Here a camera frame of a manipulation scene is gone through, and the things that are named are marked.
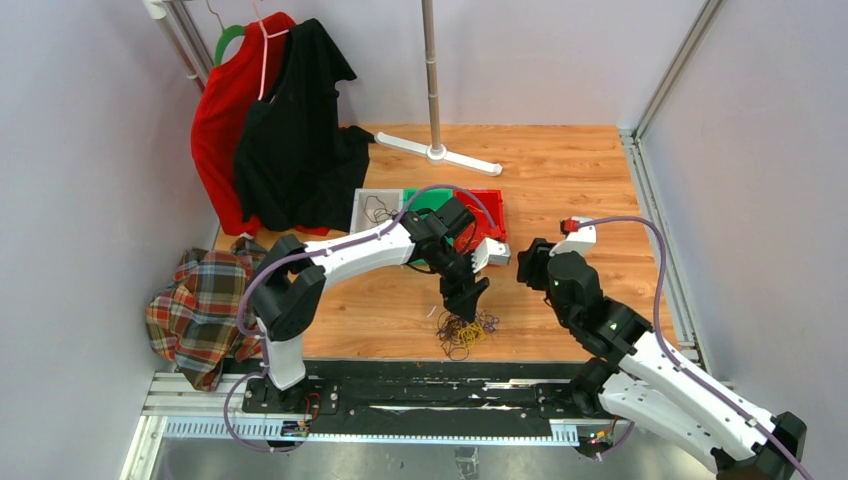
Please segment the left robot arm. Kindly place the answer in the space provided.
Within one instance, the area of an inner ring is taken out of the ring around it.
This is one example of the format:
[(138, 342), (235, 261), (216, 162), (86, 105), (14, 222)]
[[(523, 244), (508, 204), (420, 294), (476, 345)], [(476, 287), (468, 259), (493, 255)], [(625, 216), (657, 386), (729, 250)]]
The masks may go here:
[(237, 318), (256, 317), (252, 335), (262, 343), (268, 400), (283, 413), (298, 411), (306, 400), (304, 333), (313, 323), (324, 292), (371, 271), (425, 262), (439, 276), (444, 308), (465, 321), (477, 314), (479, 298), (490, 282), (482, 271), (506, 252), (504, 244), (484, 239), (471, 251), (452, 244), (475, 221), (452, 198), (434, 212), (403, 208), (368, 230), (319, 242), (294, 235), (277, 241), (248, 284)]

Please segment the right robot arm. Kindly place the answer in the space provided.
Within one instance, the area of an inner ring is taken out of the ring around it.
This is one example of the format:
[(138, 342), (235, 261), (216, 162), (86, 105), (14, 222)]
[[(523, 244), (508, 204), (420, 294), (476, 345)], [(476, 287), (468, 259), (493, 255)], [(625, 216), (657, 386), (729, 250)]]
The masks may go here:
[(622, 417), (675, 444), (718, 479), (790, 479), (806, 424), (773, 414), (695, 366), (627, 305), (605, 295), (578, 252), (541, 238), (517, 255), (517, 280), (542, 291), (559, 324), (591, 354), (572, 379), (582, 415)]

